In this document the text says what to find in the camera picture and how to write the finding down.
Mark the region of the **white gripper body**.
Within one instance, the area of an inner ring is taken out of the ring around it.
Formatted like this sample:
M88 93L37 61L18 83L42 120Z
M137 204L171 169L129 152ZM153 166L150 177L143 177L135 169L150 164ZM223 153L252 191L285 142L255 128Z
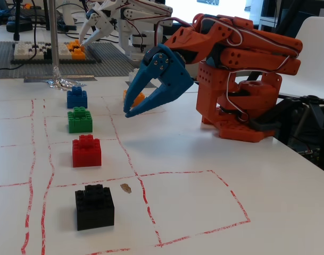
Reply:
M100 29L104 31L106 37L117 28L120 38L128 38L130 35L130 27L127 21L121 19L121 10L129 4L129 1L104 1L102 4L96 2L92 4L92 7L86 13L86 18L98 16L98 21L92 27L94 27L95 30Z

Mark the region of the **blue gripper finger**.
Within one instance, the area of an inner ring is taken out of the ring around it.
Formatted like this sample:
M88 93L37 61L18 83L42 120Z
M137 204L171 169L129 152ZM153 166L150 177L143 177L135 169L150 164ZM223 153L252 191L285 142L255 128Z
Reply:
M162 83L141 103L135 107L132 107L135 99L142 92L143 88L145 88L144 83L140 84L137 82L132 82L129 86L124 100L125 117L134 117L151 109L155 109L161 105L167 104L175 99L173 86L170 83Z
M167 70L170 57L166 53L146 53L140 68L129 86L124 100L124 112L146 112L155 108L151 99L146 97L140 104L132 108L132 105L145 86L152 80L160 77Z

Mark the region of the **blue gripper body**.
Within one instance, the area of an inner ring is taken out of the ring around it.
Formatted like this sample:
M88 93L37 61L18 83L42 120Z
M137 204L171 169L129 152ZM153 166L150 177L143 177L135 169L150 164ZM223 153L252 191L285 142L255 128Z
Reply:
M165 45L148 50L142 64L148 79L158 79L161 83L147 97L150 101L174 101L193 85L181 55Z

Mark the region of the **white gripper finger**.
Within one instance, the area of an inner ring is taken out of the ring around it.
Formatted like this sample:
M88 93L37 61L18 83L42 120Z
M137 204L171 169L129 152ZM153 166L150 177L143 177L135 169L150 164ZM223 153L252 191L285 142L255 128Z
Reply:
M106 33L100 29L96 29L87 39L85 39L85 35L87 33L88 29L83 29L80 32L80 45L86 46L90 43L95 42L98 39L102 39L103 37L106 37Z
M81 27L80 33L79 33L79 40L84 40L86 33L88 30L96 24L98 21L98 16L90 16L88 19L86 19Z

